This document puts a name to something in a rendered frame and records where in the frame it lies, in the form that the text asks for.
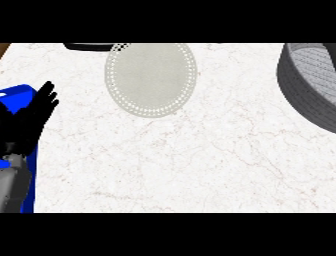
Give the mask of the grey oval placemat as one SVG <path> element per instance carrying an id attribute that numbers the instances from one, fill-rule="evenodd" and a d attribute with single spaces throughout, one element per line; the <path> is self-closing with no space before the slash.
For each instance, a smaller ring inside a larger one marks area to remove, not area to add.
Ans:
<path id="1" fill-rule="evenodd" d="M 196 60 L 186 43 L 116 43 L 105 82 L 116 105 L 133 115 L 161 118 L 187 103 L 196 86 Z"/>

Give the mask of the grey wicker basket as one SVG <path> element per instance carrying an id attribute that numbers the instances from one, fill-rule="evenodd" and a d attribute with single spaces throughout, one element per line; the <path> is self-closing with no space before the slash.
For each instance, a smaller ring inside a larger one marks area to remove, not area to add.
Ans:
<path id="1" fill-rule="evenodd" d="M 283 96 L 320 128 L 336 134 L 336 72 L 320 43 L 285 43 L 277 63 Z"/>

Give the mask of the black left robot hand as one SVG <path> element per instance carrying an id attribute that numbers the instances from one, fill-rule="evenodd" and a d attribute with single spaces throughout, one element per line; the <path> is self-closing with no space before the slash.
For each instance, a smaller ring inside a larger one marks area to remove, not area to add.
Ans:
<path id="1" fill-rule="evenodd" d="M 57 92 L 50 81 L 44 83 L 28 106 L 16 113 L 0 101 L 0 159 L 12 154 L 23 157 L 31 155 L 57 105 Z"/>

